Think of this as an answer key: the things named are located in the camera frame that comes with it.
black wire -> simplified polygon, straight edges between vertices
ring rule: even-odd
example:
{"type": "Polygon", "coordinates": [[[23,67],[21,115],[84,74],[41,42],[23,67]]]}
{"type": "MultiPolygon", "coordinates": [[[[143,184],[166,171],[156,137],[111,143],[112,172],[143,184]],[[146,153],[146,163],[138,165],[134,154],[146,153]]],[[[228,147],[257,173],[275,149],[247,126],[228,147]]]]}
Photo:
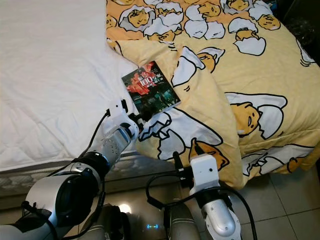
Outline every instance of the black wire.
{"type": "Polygon", "coordinates": [[[91,140],[89,142],[89,145],[86,147],[86,149],[80,154],[79,158],[82,157],[87,151],[88,149],[91,147],[92,143],[94,142],[94,139],[95,139],[95,136],[98,132],[98,129],[100,127],[100,125],[102,124],[103,120],[106,118],[106,117],[109,117],[110,116],[110,111],[109,109],[106,111],[106,113],[103,115],[103,117],[100,119],[98,125],[96,126],[94,132],[93,132],[93,135],[91,137],[91,140]]]}
{"type": "Polygon", "coordinates": [[[198,144],[196,144],[194,146],[194,150],[195,150],[196,154],[198,154],[198,155],[201,155],[201,154],[205,153],[205,151],[203,151],[203,149],[198,144]]]}
{"type": "Polygon", "coordinates": [[[164,173],[164,174],[160,174],[160,175],[155,175],[155,176],[151,177],[148,180],[148,182],[146,184],[146,187],[145,187],[145,194],[146,194],[146,197],[147,197],[148,200],[149,199],[153,199],[156,202],[162,204],[163,208],[170,208],[170,207],[182,204],[182,203],[184,203],[186,201],[189,201],[190,199],[193,199],[194,197],[196,197],[196,196],[198,196],[200,194],[203,194],[205,192],[210,192],[212,190],[220,190],[220,191],[231,192],[231,193],[235,194],[241,200],[241,202],[243,203],[243,205],[244,205],[244,207],[245,207],[245,209],[246,209],[246,211],[247,211],[247,213],[249,215],[250,224],[251,224],[251,230],[252,230],[252,235],[253,235],[253,240],[258,240],[255,220],[254,220],[254,217],[253,217],[252,212],[250,210],[250,207],[249,207],[248,203],[246,202],[246,200],[244,199],[244,197],[240,193],[238,193],[236,190],[234,190],[233,188],[225,187],[225,186],[213,186],[213,187],[210,187],[210,188],[205,188],[205,189],[202,189],[200,191],[197,191],[196,193],[194,193],[192,195],[189,195],[184,199],[181,199],[181,200],[178,200],[178,201],[174,201],[174,202],[170,202],[170,203],[162,203],[162,202],[158,201],[157,199],[155,199],[154,197],[150,196],[149,187],[150,187],[150,184],[154,180],[156,180],[158,178],[161,178],[161,177],[168,177],[168,176],[174,176],[174,177],[178,177],[179,178],[179,175],[176,174],[176,173],[164,173]]]}
{"type": "MultiPolygon", "coordinates": [[[[90,140],[90,142],[89,142],[89,145],[88,145],[88,146],[86,147],[86,149],[79,155],[78,158],[82,157],[82,156],[88,151],[88,149],[91,147],[92,143],[94,142],[95,136],[96,136],[96,134],[97,134],[97,132],[98,132],[98,129],[99,129],[100,125],[102,124],[103,120],[104,120],[106,117],[109,117],[109,116],[110,116],[110,111],[109,111],[109,109],[108,109],[108,110],[105,112],[105,114],[103,115],[103,117],[100,119],[98,125],[96,126],[96,128],[95,128],[95,130],[94,130],[94,132],[93,132],[93,135],[92,135],[92,137],[91,137],[91,140],[90,140]]],[[[47,177],[50,177],[50,176],[52,176],[52,175],[60,172],[61,170],[65,169],[67,166],[68,166],[68,165],[65,165],[65,166],[59,168],[58,170],[55,170],[55,171],[51,172],[47,177]]]]}
{"type": "Polygon", "coordinates": [[[21,207],[23,209],[26,209],[27,211],[29,211],[29,213],[35,214],[38,218],[40,218],[43,221],[45,221],[45,223],[50,228],[50,232],[52,234],[53,240],[59,240],[57,231],[55,229],[55,226],[52,224],[52,222],[49,221],[49,219],[44,214],[42,214],[41,212],[37,211],[38,209],[36,208],[36,204],[35,203],[33,204],[33,206],[31,206],[28,201],[23,201],[22,204],[21,204],[21,207]]]}
{"type": "Polygon", "coordinates": [[[92,227],[94,222],[97,221],[97,219],[101,213],[101,210],[102,210],[102,208],[104,206],[104,202],[105,202],[105,196],[106,196],[105,180],[103,179],[102,180],[102,190],[101,190],[101,193],[99,196],[98,204],[96,205],[96,208],[95,208],[94,212],[92,213],[92,218],[90,219],[90,224],[84,230],[82,230],[80,233],[73,235],[73,236],[65,236],[62,238],[62,240],[72,240],[72,239],[80,238],[86,232],[88,232],[88,230],[92,227]]]}
{"type": "Polygon", "coordinates": [[[120,217],[122,221],[122,227],[123,227],[123,235],[124,235],[124,240],[131,240],[131,228],[130,228],[130,222],[128,215],[124,212],[120,212],[120,217]]]}

white bedsheet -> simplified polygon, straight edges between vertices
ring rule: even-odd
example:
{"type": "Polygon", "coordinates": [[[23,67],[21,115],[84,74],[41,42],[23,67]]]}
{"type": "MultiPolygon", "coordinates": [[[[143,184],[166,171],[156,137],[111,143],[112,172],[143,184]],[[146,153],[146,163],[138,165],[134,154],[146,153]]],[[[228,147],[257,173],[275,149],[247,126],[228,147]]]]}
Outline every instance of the white bedsheet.
{"type": "Polygon", "coordinates": [[[137,66],[105,44],[105,0],[0,0],[0,172],[72,160],[137,66]]]}

floor tile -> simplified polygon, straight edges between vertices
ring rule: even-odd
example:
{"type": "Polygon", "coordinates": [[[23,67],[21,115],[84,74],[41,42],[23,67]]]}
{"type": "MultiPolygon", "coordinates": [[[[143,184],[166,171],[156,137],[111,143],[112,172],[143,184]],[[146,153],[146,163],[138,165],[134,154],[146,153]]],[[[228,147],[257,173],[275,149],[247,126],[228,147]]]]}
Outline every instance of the floor tile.
{"type": "Polygon", "coordinates": [[[21,208],[12,208],[0,211],[0,225],[13,224],[22,216],[21,208]]]}
{"type": "MultiPolygon", "coordinates": [[[[164,203],[181,199],[179,186],[176,183],[154,186],[150,189],[150,194],[164,203]]],[[[147,203],[144,188],[107,194],[105,203],[116,206],[125,204],[130,207],[129,220],[133,240],[159,240],[166,237],[163,227],[163,212],[147,203]],[[158,228],[147,228],[147,225],[157,225],[158,228]]]]}
{"type": "Polygon", "coordinates": [[[298,240],[320,239],[320,209],[289,215],[298,240]]]}
{"type": "MultiPolygon", "coordinates": [[[[285,216],[285,210],[268,175],[251,179],[239,191],[248,203],[254,221],[285,216]]],[[[235,195],[231,195],[232,207],[241,224],[249,223],[245,206],[235,195]]]]}
{"type": "MultiPolygon", "coordinates": [[[[257,238],[259,240],[297,240],[287,216],[258,221],[255,223],[257,238]]],[[[252,240],[250,223],[241,225],[243,240],[252,240]]]]}
{"type": "Polygon", "coordinates": [[[290,175],[271,174],[271,180],[287,214],[320,208],[320,183],[316,167],[297,169],[290,175]]]}

book cover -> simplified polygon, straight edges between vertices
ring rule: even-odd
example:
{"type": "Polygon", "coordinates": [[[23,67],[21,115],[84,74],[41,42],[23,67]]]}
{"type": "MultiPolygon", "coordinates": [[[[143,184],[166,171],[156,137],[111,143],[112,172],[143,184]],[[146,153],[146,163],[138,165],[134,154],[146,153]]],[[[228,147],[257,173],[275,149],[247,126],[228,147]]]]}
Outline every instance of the book cover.
{"type": "Polygon", "coordinates": [[[122,81],[145,121],[180,103],[179,97],[155,61],[123,76],[122,81]]]}

silver robot arm segment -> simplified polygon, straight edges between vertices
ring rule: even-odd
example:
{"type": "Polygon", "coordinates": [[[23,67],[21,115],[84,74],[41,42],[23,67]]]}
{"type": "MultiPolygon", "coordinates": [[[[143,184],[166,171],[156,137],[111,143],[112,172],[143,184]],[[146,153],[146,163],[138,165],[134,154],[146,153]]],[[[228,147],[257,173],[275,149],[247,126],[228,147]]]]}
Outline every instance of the silver robot arm segment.
{"type": "Polygon", "coordinates": [[[22,204],[27,214],[14,224],[0,225],[0,240],[60,240],[86,219],[105,175],[139,134],[118,106],[108,111],[111,127],[102,124],[86,152],[32,186],[22,204]]]}

